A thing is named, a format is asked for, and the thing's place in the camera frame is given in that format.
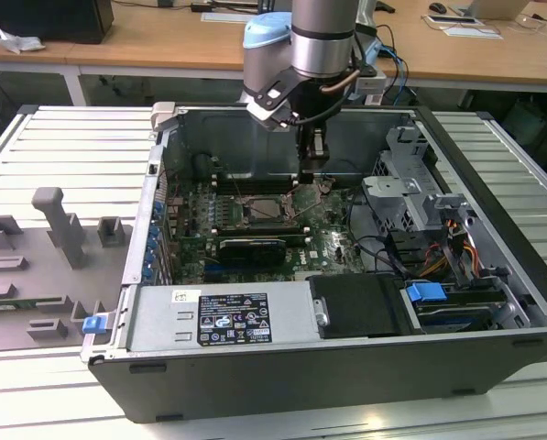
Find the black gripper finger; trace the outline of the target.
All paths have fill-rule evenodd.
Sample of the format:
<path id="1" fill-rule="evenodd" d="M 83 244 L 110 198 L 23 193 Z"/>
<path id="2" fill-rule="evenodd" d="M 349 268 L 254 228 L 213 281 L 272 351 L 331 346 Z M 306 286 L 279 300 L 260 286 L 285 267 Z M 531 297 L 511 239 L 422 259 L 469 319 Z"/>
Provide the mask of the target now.
<path id="1" fill-rule="evenodd" d="M 325 126 L 299 128 L 299 183 L 310 184 L 330 158 Z"/>

